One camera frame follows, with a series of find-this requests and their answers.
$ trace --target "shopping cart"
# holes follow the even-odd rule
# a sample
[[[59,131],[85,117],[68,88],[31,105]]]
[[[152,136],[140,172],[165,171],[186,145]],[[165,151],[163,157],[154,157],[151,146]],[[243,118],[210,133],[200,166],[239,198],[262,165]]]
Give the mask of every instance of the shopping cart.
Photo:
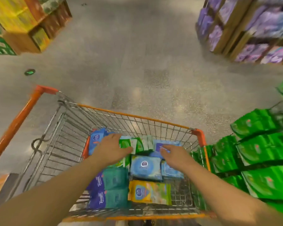
[[[37,86],[24,109],[13,120],[1,138],[0,155],[43,93],[57,95],[58,108],[44,134],[32,141],[33,154],[15,183],[9,198],[14,195],[27,169],[34,166],[33,160],[36,160],[37,163],[24,191],[46,182],[60,172],[81,162],[90,133],[94,129],[105,127],[115,133],[132,137],[152,135],[161,140],[178,140],[187,151],[196,150],[197,147],[206,145],[204,134],[199,129],[77,104],[56,89]],[[41,150],[40,146],[44,144],[46,147]],[[206,149],[204,152],[205,155],[201,158],[206,161],[210,171]],[[63,221],[180,219],[208,216],[208,212],[202,212],[195,207],[194,193],[188,178],[167,182],[172,187],[172,205],[133,203],[128,209],[90,210],[86,208],[89,196],[87,192],[84,192],[70,209],[69,216]]]

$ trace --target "hand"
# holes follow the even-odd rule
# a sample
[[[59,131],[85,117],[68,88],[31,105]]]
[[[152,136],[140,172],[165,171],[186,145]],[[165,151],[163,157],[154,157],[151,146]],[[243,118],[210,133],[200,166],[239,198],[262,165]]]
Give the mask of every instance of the hand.
[[[104,137],[94,149],[92,157],[96,158],[100,164],[103,164],[103,168],[119,162],[132,152],[132,147],[119,147],[119,139],[121,136],[121,134],[110,134]]]
[[[173,169],[185,173],[188,166],[195,163],[195,160],[183,147],[174,145],[163,145],[163,147],[169,150],[170,153],[163,148],[160,149],[160,153],[166,163]]]

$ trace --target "speckled floor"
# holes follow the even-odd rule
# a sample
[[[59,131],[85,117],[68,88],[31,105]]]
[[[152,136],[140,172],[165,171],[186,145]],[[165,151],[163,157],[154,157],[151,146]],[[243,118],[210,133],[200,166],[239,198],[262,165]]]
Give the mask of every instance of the speckled floor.
[[[197,40],[204,0],[68,0],[73,20],[42,54],[0,56],[0,136],[34,84],[75,101],[202,129],[208,143],[229,124],[279,101],[283,67],[229,63]],[[33,76],[23,73],[36,69]],[[0,158],[0,173],[31,155],[56,107],[44,95]]]

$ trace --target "wire cart basket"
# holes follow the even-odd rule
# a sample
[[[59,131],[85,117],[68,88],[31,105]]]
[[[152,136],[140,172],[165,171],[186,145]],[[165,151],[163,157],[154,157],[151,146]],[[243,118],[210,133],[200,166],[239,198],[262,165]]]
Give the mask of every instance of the wire cart basket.
[[[85,156],[86,146],[94,129],[105,127],[109,131],[132,137],[152,135],[159,140],[178,140],[189,152],[196,150],[199,146],[206,145],[204,134],[199,129],[77,104],[54,88],[37,86],[24,109],[13,120],[1,138],[0,155],[43,93],[57,95],[58,108],[44,134],[32,141],[33,154],[16,181],[8,199],[14,195],[33,159],[37,159],[37,164],[24,191],[46,182],[71,166],[80,163]],[[40,149],[42,143],[46,144],[43,150]],[[205,147],[204,153],[202,160],[206,161],[210,171]],[[181,219],[208,216],[208,212],[200,211],[195,207],[194,193],[187,177],[183,180],[165,182],[171,184],[172,205],[133,203],[128,209],[90,210],[86,208],[89,195],[84,192],[63,221]]]

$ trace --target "yellow wet wipes package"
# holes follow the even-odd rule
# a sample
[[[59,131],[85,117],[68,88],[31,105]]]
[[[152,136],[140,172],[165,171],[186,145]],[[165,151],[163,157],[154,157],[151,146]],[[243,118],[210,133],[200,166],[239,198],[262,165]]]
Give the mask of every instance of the yellow wet wipes package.
[[[133,180],[129,190],[129,201],[172,205],[170,184]]]

